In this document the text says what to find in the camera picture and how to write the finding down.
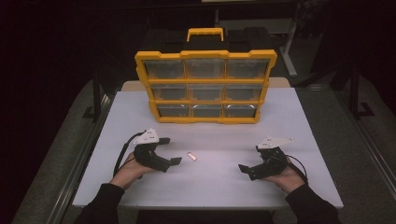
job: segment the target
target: human hand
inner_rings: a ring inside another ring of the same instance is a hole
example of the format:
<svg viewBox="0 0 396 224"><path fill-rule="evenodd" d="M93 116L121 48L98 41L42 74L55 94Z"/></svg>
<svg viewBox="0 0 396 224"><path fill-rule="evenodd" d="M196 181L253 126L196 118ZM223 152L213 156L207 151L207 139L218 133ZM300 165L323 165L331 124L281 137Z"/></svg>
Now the human hand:
<svg viewBox="0 0 396 224"><path fill-rule="evenodd" d="M291 169L289 166L286 166L285 170L283 170L279 175L271 175L265 177L263 180L275 183L288 194L305 183L303 179L297 174L297 172Z"/></svg>
<svg viewBox="0 0 396 224"><path fill-rule="evenodd" d="M152 171L155 170L137 162L134 159L134 153L131 152L125 160L125 163L109 183L126 190L131 187L132 183L134 183L140 176Z"/></svg>

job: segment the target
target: black sleeve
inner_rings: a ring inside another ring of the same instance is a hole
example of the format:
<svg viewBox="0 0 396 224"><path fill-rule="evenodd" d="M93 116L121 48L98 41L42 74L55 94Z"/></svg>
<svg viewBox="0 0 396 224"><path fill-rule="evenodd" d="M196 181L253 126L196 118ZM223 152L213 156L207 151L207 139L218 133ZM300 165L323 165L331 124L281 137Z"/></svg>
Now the black sleeve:
<svg viewBox="0 0 396 224"><path fill-rule="evenodd" d="M338 224L337 209L321 199L307 185L302 185L286 197L298 224Z"/></svg>
<svg viewBox="0 0 396 224"><path fill-rule="evenodd" d="M112 184L103 184L96 197L82 209L75 224L83 223L119 223L117 207L124 190Z"/></svg>

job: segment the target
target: plastic storage organizer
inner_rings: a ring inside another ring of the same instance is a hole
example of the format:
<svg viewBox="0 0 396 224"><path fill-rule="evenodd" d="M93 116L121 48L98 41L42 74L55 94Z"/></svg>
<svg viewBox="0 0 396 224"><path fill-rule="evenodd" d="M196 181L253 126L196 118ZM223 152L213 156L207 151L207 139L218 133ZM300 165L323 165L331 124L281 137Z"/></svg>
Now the plastic storage organizer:
<svg viewBox="0 0 396 224"><path fill-rule="evenodd" d="M135 60L157 121L255 123L276 52L265 28L150 30Z"/></svg>

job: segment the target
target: black cable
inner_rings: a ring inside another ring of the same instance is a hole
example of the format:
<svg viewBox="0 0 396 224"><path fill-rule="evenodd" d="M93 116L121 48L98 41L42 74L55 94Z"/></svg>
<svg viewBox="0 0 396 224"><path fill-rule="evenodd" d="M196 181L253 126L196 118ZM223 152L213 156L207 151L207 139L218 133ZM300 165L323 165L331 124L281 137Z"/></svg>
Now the black cable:
<svg viewBox="0 0 396 224"><path fill-rule="evenodd" d="M300 163L300 165L301 165L301 166L303 167L303 169L304 169L305 178L308 179L308 175L306 174L306 170L305 170L305 167L303 166L303 163L300 162L299 160L297 160L297 158L295 158L295 157L292 157L292 156L290 156L290 155L286 155L286 156L287 156L287 157L290 157L290 158L292 158L292 159L294 159L294 160L296 160L297 162Z"/></svg>
<svg viewBox="0 0 396 224"><path fill-rule="evenodd" d="M126 163L128 163L128 162L130 162L130 161L132 161L132 160L134 160L134 158L131 158L130 160L126 161L122 166L120 166L119 170L120 170L124 165L126 165Z"/></svg>
<svg viewBox="0 0 396 224"><path fill-rule="evenodd" d="M121 153L120 153L120 155L119 155L119 158L117 159L116 166L114 166L113 177L117 174L117 172L118 172L119 169L120 169L120 164L121 164L122 158L123 158L123 156L125 155L126 149L128 148L129 144L132 142L132 140L134 140L134 138L136 138L137 136L142 135L142 134L145 133L145 132L146 132L146 131L144 131L144 132L142 132L142 133L136 133L136 134L134 134L134 135L128 140L128 142L126 142L126 143L124 144L124 146L122 147L122 151L121 151Z"/></svg>
<svg viewBox="0 0 396 224"><path fill-rule="evenodd" d="M303 164L302 164L299 160L297 160L297 162L299 162L300 165L303 167L305 174L303 174L303 172L301 172L301 170L300 170L299 168L297 168L297 166L295 166L292 162L284 162L284 161L282 161L281 159L279 159L279 158L277 158L277 157L274 157L274 156L269 156L268 158L274 159L274 160L276 160L276 161L280 161L280 162L282 162L283 164L289 166L292 170L294 170L294 171L300 176L300 178L301 178L306 184L308 184L308 177L307 177L307 175L306 175L305 167L303 166Z"/></svg>

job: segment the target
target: white tabletop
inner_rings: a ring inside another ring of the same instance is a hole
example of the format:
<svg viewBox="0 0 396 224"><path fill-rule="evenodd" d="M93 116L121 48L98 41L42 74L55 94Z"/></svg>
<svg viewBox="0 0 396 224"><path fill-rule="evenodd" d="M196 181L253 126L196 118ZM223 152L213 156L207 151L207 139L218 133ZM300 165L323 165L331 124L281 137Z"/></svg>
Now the white tabletop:
<svg viewBox="0 0 396 224"><path fill-rule="evenodd" d="M274 184L251 181L238 168L238 164L262 163L255 146L268 135L294 138L282 150L304 164L310 187L320 197L343 207L295 90L269 89L261 113L256 124L158 123L149 112L145 91L118 92L73 205L88 204L100 185L111 179L122 146L133 134L154 128L159 137L171 138L169 145L157 147L157 155L168 160L182 157L181 164L166 173L144 175L125 192L120 205L136 209L288 207L285 194ZM131 143L125 158L133 150ZM190 159L188 152L198 160Z"/></svg>

